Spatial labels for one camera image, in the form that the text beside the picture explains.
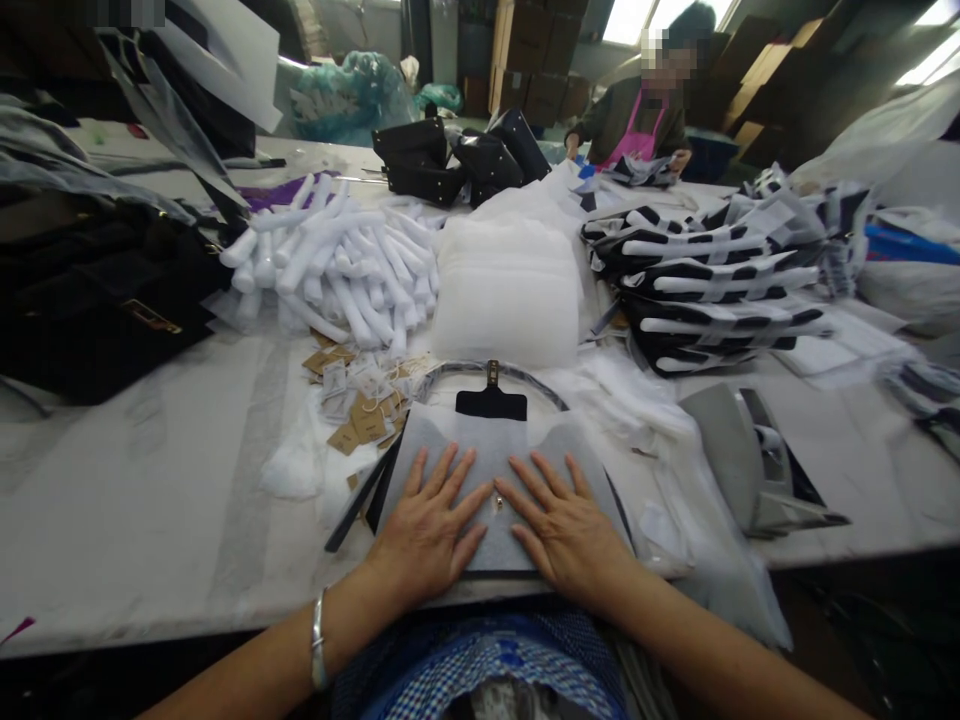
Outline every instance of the window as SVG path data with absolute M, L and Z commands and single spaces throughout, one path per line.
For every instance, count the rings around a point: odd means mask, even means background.
M 717 13 L 717 28 L 734 0 L 704 0 Z M 636 45 L 644 30 L 663 30 L 670 26 L 693 0 L 614 0 L 604 42 Z
M 937 0 L 927 10 L 917 25 L 946 25 L 960 12 L 960 0 Z
M 948 37 L 927 59 L 902 78 L 897 85 L 929 85 L 960 67 L 960 30 Z

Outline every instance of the purple fabric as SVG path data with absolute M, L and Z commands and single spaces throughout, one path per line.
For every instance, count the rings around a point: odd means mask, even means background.
M 329 170 L 324 170 L 322 173 L 314 173 L 313 180 L 316 182 L 321 175 L 326 173 L 330 177 L 337 177 L 340 173 Z M 269 208 L 271 205 L 289 205 L 293 202 L 293 196 L 297 194 L 297 190 L 300 189 L 300 186 L 303 185 L 303 180 L 306 178 L 304 175 L 302 178 L 297 178 L 295 180 L 289 180 L 283 185 L 277 185 L 275 188 L 247 188 L 240 187 L 237 188 L 237 191 L 240 193 L 240 197 L 250 203 L 250 212 L 258 213 L 264 208 Z M 330 198 L 333 197 L 333 193 L 330 193 L 330 196 L 327 198 L 327 202 L 330 202 Z M 313 202 L 313 194 L 307 198 L 307 202 L 304 207 L 310 207 Z

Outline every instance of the hand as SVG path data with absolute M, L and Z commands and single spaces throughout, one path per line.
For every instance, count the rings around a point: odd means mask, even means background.
M 420 450 L 410 469 L 403 497 L 364 561 L 375 569 L 382 587 L 395 593 L 402 612 L 414 610 L 449 590 L 470 563 L 487 531 L 486 525 L 474 525 L 457 539 L 493 488 L 490 483 L 484 483 L 451 509 L 477 457 L 476 450 L 467 450 L 447 478 L 456 454 L 457 444 L 452 443 L 421 488 L 427 449 Z
M 673 160 L 670 161 L 670 172 L 674 175 L 679 175 L 683 172 L 683 169 L 687 166 L 687 163 L 690 162 L 690 158 L 693 157 L 693 153 L 689 150 L 677 150 L 673 154 Z
M 546 483 L 517 457 L 510 458 L 510 466 L 542 509 L 503 478 L 494 480 L 497 492 L 530 524 L 514 525 L 513 534 L 540 574 L 561 595 L 609 618 L 615 609 L 610 607 L 616 603 L 614 590 L 638 571 L 646 570 L 593 501 L 590 486 L 572 455 L 567 454 L 566 461 L 573 488 L 542 455 L 535 452 L 531 457 Z
M 567 135 L 567 160 L 577 159 L 577 150 L 580 148 L 580 136 L 576 133 Z

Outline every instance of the woman's right hand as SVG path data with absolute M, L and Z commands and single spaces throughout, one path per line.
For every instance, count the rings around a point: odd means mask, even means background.
M 616 610 L 617 591 L 636 573 L 648 571 L 594 502 L 572 455 L 566 456 L 572 488 L 542 455 L 535 452 L 531 458 L 546 482 L 517 457 L 510 458 L 510 466 L 539 506 L 503 478 L 494 480 L 497 492 L 530 525 L 514 525 L 513 534 L 561 595 L 609 619 Z
M 580 148 L 580 136 L 576 133 L 567 135 L 566 146 L 567 160 L 575 161 L 577 159 L 577 150 Z

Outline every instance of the dark jacket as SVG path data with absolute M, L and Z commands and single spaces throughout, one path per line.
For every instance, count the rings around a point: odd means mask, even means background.
M 640 77 L 615 82 L 570 131 L 580 137 L 581 144 L 593 141 L 587 158 L 591 163 L 604 162 L 620 143 L 627 131 L 637 93 L 640 92 L 640 82 Z M 652 133 L 660 110 L 661 102 L 658 98 L 641 99 L 633 129 L 637 132 Z M 677 93 L 657 127 L 655 157 L 671 155 L 675 150 L 690 149 L 690 143 L 684 135 L 685 124 L 683 94 Z

